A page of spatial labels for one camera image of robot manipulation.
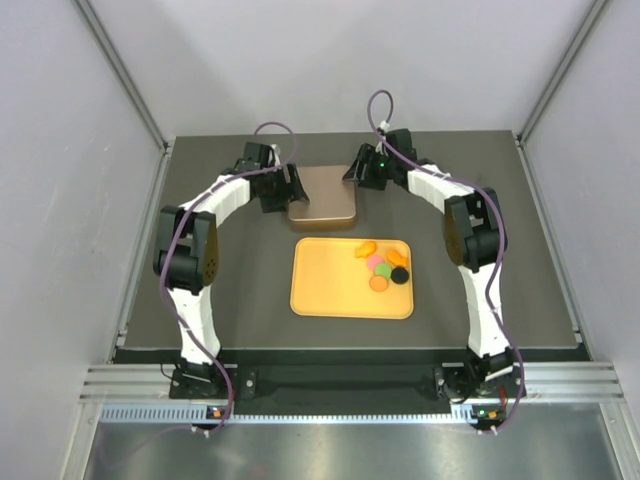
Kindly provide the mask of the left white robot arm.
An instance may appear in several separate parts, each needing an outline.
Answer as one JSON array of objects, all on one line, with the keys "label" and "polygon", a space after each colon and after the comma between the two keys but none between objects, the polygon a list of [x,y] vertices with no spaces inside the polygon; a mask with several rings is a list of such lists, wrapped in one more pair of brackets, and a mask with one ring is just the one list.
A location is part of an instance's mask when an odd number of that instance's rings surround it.
[{"label": "left white robot arm", "polygon": [[246,143],[233,167],[193,199],[163,207],[158,218],[153,270],[177,315],[181,357],[197,366],[192,384],[209,397],[227,382],[225,370],[214,364],[221,349],[211,306],[220,263],[218,228],[255,199],[264,213],[285,212],[290,203],[309,200],[296,165],[281,161],[275,144]]}]

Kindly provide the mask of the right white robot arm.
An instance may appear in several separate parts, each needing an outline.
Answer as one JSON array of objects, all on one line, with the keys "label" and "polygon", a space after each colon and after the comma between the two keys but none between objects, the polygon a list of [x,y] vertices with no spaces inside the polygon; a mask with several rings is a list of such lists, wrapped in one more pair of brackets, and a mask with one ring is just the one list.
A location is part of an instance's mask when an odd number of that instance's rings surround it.
[{"label": "right white robot arm", "polygon": [[467,384],[478,395],[490,395],[514,363],[502,320],[500,274],[507,238],[497,195],[420,160],[409,130],[392,130],[382,122],[376,134],[378,144],[362,144],[343,179],[380,191],[392,182],[443,215],[446,251],[461,274],[468,306]]}]

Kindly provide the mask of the brown cookie tin box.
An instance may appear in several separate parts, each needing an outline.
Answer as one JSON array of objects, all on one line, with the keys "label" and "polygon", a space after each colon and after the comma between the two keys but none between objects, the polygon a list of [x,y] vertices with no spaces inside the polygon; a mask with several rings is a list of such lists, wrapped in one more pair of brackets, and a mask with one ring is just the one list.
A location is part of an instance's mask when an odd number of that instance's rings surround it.
[{"label": "brown cookie tin box", "polygon": [[290,219],[289,224],[297,232],[328,232],[348,230],[356,224],[355,218]]}]

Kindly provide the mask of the brown tin lid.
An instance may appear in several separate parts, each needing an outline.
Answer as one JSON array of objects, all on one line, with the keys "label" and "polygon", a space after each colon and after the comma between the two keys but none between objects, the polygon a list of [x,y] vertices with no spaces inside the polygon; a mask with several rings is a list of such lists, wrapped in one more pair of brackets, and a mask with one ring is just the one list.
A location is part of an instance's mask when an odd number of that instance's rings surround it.
[{"label": "brown tin lid", "polygon": [[298,172],[309,196],[308,203],[292,202],[287,210],[290,219],[355,218],[355,186],[344,182],[346,165],[300,167]]}]

